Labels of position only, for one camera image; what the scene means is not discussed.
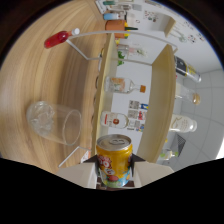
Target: white wall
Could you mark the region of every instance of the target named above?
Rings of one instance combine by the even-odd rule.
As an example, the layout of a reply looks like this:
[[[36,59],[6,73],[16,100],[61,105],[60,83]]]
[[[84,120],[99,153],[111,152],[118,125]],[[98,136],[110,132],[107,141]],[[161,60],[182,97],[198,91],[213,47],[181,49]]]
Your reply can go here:
[[[204,37],[205,41],[202,41],[199,39],[197,34],[201,32],[195,26],[193,26],[193,24],[190,24],[190,26],[187,26],[185,24],[185,21],[187,21],[186,18],[182,17],[181,15],[178,15],[175,12],[172,12],[169,8],[162,5],[160,7],[153,6],[150,4],[146,4],[144,0],[136,0],[134,3],[142,5],[142,11],[136,11],[136,10],[128,11],[129,14],[135,15],[134,19],[129,19],[129,20],[131,22],[131,25],[139,29],[136,32],[153,35],[155,37],[162,38],[166,41],[169,41],[177,45],[178,51],[175,53],[175,55],[182,58],[183,60],[185,60],[192,66],[194,66],[195,69],[201,73],[214,71],[217,69],[222,69],[221,63],[219,59],[217,58],[216,53],[213,51],[209,42],[207,42],[205,37]],[[179,41],[178,38],[173,37],[171,35],[169,35],[166,38],[164,32],[155,31],[153,29],[152,21],[143,19],[144,10],[148,10],[155,13],[162,13],[166,16],[171,16],[177,22],[176,26],[178,27],[179,31],[183,33],[186,37],[188,37],[189,35],[193,35],[196,38],[196,42],[191,43],[190,41],[187,41],[186,43],[182,43]],[[138,38],[139,38],[138,36],[134,36],[134,35],[129,36],[129,39],[130,40],[133,39],[134,41],[137,41]],[[153,45],[151,44],[150,41],[148,41],[148,44],[142,41],[141,43],[144,44],[145,48],[149,49],[149,52],[151,52],[152,54],[158,55],[158,51],[156,50],[157,46],[158,46],[159,52],[161,51],[162,43],[155,43]]]
[[[184,22],[187,21],[185,18],[181,17],[175,12],[172,12],[166,7],[157,7],[146,4],[144,0],[136,0],[134,3],[141,4],[143,8],[142,11],[129,11],[129,15],[132,14],[135,16],[133,17],[134,19],[130,19],[129,17],[129,25],[138,27],[139,29],[135,32],[153,35],[177,45],[178,51],[175,53],[175,55],[191,64],[197,71],[202,74],[202,82],[198,85],[195,85],[193,81],[189,79],[183,79],[183,77],[178,75],[178,82],[184,83],[184,85],[189,88],[196,88],[198,90],[199,94],[201,95],[202,102],[199,106],[197,106],[197,108],[195,108],[194,105],[189,105],[175,100],[174,113],[187,115],[195,119],[198,122],[198,129],[195,133],[188,133],[183,135],[187,139],[187,143],[184,147],[185,150],[182,151],[180,157],[177,160],[172,158],[172,160],[170,161],[170,164],[172,164],[172,168],[174,168],[174,170],[178,170],[194,163],[214,159],[221,144],[222,129],[224,124],[224,116],[222,116],[222,114],[224,114],[224,103],[216,103],[213,99],[216,96],[220,97],[219,94],[223,95],[223,88],[220,86],[222,85],[220,84],[220,80],[222,80],[223,73],[221,74],[222,66],[219,62],[219,59],[217,58],[215,52],[213,51],[210,44],[206,41],[206,39],[204,41],[201,41],[197,37],[199,31],[196,27],[192,26],[192,24],[190,24],[191,26],[184,25]],[[152,24],[150,25],[150,23],[152,22],[143,19],[143,13],[145,9],[156,13],[163,13],[166,16],[173,17],[177,21],[177,28],[186,36],[193,35],[194,37],[196,37],[196,42],[191,43],[190,41],[187,41],[187,43],[182,43],[178,38],[171,35],[166,38],[163,31],[153,30]],[[128,44],[130,46],[133,46],[134,44],[141,44],[142,47],[148,51],[148,58],[132,56],[129,57],[129,59],[140,60],[148,63],[153,63],[153,61],[165,46],[163,42],[160,42],[158,40],[132,34],[127,40],[121,39],[120,43]],[[132,79],[136,84],[146,85],[146,93],[143,94],[133,92],[128,95],[114,94],[112,111],[127,115],[129,100],[138,100],[142,103],[148,102],[151,85],[150,66],[125,62],[124,65],[118,66],[116,76],[127,77]],[[215,129],[215,127],[219,128],[219,133],[221,133],[217,135],[219,136],[217,137],[219,139],[218,141],[214,140],[212,134],[209,134],[213,131],[213,129]],[[133,141],[134,153],[137,153],[142,133],[136,131],[128,131],[127,129],[118,130],[109,128],[109,134],[113,133],[120,133],[129,136]],[[168,133],[168,142],[164,144],[163,148],[170,148],[174,136],[174,133]],[[207,143],[208,141],[213,141],[214,147],[213,145],[211,147],[216,149],[209,150],[209,144]]]
[[[195,132],[180,134],[186,139],[178,158],[172,158],[163,165],[175,171],[187,166],[215,160],[224,138],[224,72],[216,70],[202,74],[202,81],[195,84],[184,79],[184,86],[200,94],[201,103],[193,105],[183,102],[181,114],[197,121]]]

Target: shelf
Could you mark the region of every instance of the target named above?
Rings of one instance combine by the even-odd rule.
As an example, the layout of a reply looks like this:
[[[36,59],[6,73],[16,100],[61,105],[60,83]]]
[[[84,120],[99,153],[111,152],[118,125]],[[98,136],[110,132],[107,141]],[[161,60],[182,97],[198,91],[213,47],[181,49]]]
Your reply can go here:
[[[115,77],[117,49],[113,34],[109,34],[104,47],[101,70],[98,78],[93,119],[92,156],[96,154],[96,141],[108,134],[108,128],[100,125],[102,110],[111,111],[113,94],[104,92],[104,78]],[[172,118],[176,88],[176,72],[172,47],[166,45],[152,64],[149,110],[137,156],[156,163],[164,145]]]
[[[176,89],[172,47],[166,45],[152,64],[149,109],[137,155],[156,163],[169,130]]]
[[[98,77],[98,88],[94,107],[93,133],[92,133],[92,154],[96,154],[96,141],[101,136],[108,134],[108,127],[100,125],[100,115],[103,110],[111,111],[113,93],[104,92],[104,78],[115,77],[117,72],[117,48],[114,34],[108,34]]]

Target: plastic bottle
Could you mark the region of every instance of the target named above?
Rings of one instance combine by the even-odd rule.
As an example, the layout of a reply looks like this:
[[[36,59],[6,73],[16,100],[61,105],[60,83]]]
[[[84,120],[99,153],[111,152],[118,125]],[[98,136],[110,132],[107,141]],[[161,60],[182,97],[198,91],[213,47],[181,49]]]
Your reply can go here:
[[[79,34],[79,32],[80,30],[78,28],[72,31],[60,31],[54,34],[53,36],[49,37],[47,40],[45,40],[44,47],[45,48],[54,47],[55,45],[65,42],[70,36]]]
[[[115,93],[131,93],[133,90],[144,93],[146,86],[135,85],[131,79],[128,78],[110,78],[106,77],[104,82],[104,90],[106,92]]]
[[[112,128],[126,128],[128,126],[129,119],[126,115],[120,113],[113,113],[109,111],[103,111],[100,117],[100,124],[106,127]]]
[[[182,115],[172,115],[169,131],[173,132],[194,132],[197,129],[197,122]]]
[[[186,102],[191,102],[195,105],[199,105],[201,102],[200,95],[198,93],[196,93],[192,89],[188,89],[187,87],[181,85],[178,82],[176,83],[175,97]]]
[[[178,152],[173,152],[170,149],[163,149],[159,155],[159,159],[169,160],[171,157],[178,156]]]
[[[182,76],[189,77],[194,82],[201,82],[200,73],[197,72],[193,66],[182,60],[181,58],[174,56],[176,72]]]

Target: wooden table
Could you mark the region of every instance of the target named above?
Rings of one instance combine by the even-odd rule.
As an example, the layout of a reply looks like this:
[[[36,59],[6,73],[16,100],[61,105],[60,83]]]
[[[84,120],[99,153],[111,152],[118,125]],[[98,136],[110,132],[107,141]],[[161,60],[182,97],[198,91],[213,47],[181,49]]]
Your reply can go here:
[[[118,57],[113,34],[108,34],[104,47],[98,89],[94,109],[92,156],[96,154],[96,141],[108,134],[108,128],[100,125],[103,110],[111,111],[112,93],[104,92],[106,76],[115,77]],[[170,45],[166,45],[152,64],[152,80],[149,97],[149,110],[145,128],[137,155],[148,162],[155,163],[164,145],[172,118],[176,89],[176,72],[174,53]]]
[[[76,148],[92,146],[91,118],[98,61],[86,61],[67,43],[44,48],[51,35],[78,27],[80,33],[105,30],[95,1],[76,0],[54,8],[34,22],[15,42],[0,71],[0,152],[5,159],[56,173]],[[106,34],[73,40],[87,55],[97,57]],[[36,135],[26,121],[28,106],[46,100],[78,109],[82,114],[79,141],[73,147]],[[85,154],[79,149],[62,167],[76,165]]]

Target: can label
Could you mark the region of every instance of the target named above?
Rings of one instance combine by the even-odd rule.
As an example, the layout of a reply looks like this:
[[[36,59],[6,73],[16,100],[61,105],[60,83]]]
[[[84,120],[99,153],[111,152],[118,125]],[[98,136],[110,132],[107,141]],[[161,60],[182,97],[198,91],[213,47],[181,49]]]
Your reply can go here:
[[[122,138],[114,140],[108,137],[108,143],[111,141],[117,144],[118,148],[123,144]],[[102,182],[111,188],[119,188],[127,184],[130,178],[132,144],[120,150],[110,149],[110,151],[97,144],[96,149]]]

